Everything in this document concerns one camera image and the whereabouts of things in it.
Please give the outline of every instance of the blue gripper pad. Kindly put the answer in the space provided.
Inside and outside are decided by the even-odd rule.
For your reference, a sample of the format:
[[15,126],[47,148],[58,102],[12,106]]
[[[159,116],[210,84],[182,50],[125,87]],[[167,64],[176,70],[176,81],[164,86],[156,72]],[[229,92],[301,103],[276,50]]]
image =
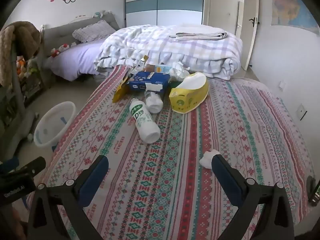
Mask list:
[[12,159],[0,164],[0,174],[6,174],[10,171],[16,169],[19,166],[19,160],[17,157],[12,157]]
[[108,158],[104,156],[79,190],[78,204],[81,207],[87,207],[90,205],[94,195],[100,187],[101,182],[107,174],[108,169],[109,161]]
[[230,203],[233,206],[241,207],[243,204],[243,192],[233,175],[228,170],[228,168],[232,169],[231,166],[226,160],[223,159],[221,155],[215,155],[211,161],[211,168],[228,199],[230,200]]

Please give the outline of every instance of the green label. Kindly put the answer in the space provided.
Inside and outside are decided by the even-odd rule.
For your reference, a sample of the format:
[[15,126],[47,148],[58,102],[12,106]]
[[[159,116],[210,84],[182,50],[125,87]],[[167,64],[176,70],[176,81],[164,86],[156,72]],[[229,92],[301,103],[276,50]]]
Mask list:
[[142,105],[136,105],[134,108],[131,109],[131,115],[134,116],[134,114],[142,108]]

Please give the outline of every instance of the crumpled tissue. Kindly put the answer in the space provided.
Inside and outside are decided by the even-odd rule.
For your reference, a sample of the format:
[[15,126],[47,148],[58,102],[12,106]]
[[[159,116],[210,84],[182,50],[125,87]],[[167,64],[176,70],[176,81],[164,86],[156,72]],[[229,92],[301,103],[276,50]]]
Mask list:
[[169,74],[172,80],[183,81],[185,77],[190,75],[190,73],[188,72],[189,69],[189,67],[184,67],[180,61],[173,62],[172,68],[169,70]]
[[205,152],[203,154],[203,157],[200,159],[200,165],[203,166],[206,169],[212,169],[211,168],[211,162],[212,162],[212,158],[217,155],[220,154],[220,152],[218,152],[217,150],[212,150],[211,152]]

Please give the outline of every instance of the cardboard box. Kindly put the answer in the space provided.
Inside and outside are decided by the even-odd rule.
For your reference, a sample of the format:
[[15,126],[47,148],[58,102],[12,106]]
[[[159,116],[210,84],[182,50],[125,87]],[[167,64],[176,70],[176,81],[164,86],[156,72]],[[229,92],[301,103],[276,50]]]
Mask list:
[[164,93],[168,86],[169,79],[169,74],[140,71],[129,79],[129,87],[130,90],[133,91],[148,90],[156,93]]
[[150,65],[150,64],[146,65],[146,71],[163,73],[163,74],[168,74],[171,68],[172,66],[168,66],[168,65]]

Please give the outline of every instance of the white cloth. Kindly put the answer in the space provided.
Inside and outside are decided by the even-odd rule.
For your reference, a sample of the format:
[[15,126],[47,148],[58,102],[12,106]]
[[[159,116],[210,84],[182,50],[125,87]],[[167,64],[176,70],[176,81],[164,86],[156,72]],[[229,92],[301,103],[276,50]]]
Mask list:
[[205,152],[203,154],[203,157],[200,159],[200,165],[206,169],[212,169],[211,168],[211,162],[212,162],[212,158],[217,155],[220,154],[220,152],[218,152],[217,150],[212,150],[211,152]]

